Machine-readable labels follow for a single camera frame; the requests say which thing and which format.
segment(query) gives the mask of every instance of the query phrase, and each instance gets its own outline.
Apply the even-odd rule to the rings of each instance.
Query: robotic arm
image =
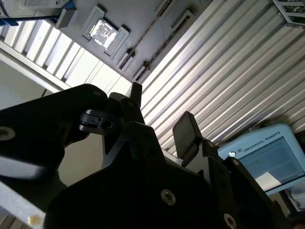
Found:
[[[41,198],[54,191],[34,228],[290,228],[240,161],[218,157],[191,113],[173,128],[182,167],[165,158],[141,94],[136,83],[130,98],[84,84],[0,111],[0,181]],[[102,170],[64,187],[64,148],[89,133],[104,138]],[[197,154],[194,173],[185,167]]]

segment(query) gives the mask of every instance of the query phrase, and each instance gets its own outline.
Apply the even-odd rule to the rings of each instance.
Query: black plastic part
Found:
[[[142,85],[136,82],[132,83],[132,90],[130,92],[130,98],[135,101],[139,107],[141,107],[142,99]]]
[[[198,175],[168,165],[170,189],[176,204],[161,198],[162,189],[150,189],[137,160],[124,160],[91,175],[58,195],[45,218],[45,229],[66,228],[206,228],[208,216],[204,183]]]
[[[231,172],[233,196],[238,217],[248,229],[291,228],[283,213],[274,205],[243,164],[228,157],[224,165]]]
[[[173,127],[177,155],[188,164],[198,153],[202,135],[195,117],[185,112]]]
[[[48,180],[60,165],[64,147],[87,136],[71,131],[80,114],[106,100],[99,88],[84,84],[1,110],[0,126],[11,128],[15,137],[0,141],[0,176]]]

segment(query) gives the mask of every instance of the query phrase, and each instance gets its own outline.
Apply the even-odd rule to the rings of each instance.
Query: bolt head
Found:
[[[0,126],[0,141],[9,141],[16,136],[15,131],[6,126]]]
[[[168,189],[163,189],[161,191],[162,200],[170,206],[173,206],[176,203],[175,195]]]
[[[233,160],[234,165],[239,166],[239,162],[236,160]]]
[[[28,217],[28,224],[33,227],[40,226],[42,224],[42,219],[40,216],[30,216]]]

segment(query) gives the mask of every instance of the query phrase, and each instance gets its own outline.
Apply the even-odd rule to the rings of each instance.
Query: corrugated metal wall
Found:
[[[162,148],[175,155],[185,111],[217,144],[265,120],[303,130],[304,34],[268,0],[214,0],[143,84],[142,113]]]

